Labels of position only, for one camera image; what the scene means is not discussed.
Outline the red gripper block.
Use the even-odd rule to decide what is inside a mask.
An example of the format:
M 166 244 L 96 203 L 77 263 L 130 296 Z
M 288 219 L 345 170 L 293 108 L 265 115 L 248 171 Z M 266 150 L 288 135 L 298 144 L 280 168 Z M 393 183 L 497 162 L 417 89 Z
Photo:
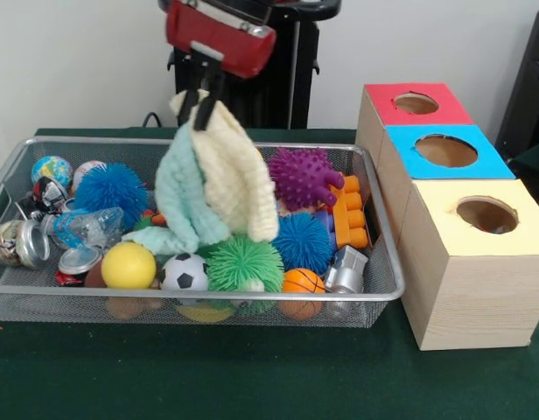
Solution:
M 195 130 L 206 130 L 225 84 L 225 72 L 256 77 L 272 54 L 276 31 L 268 26 L 273 1 L 172 1 L 165 34 L 169 44 L 190 55 L 188 86 L 178 112 L 186 123 L 207 76 L 208 95 L 200 102 Z M 206 62 L 206 56 L 212 60 Z

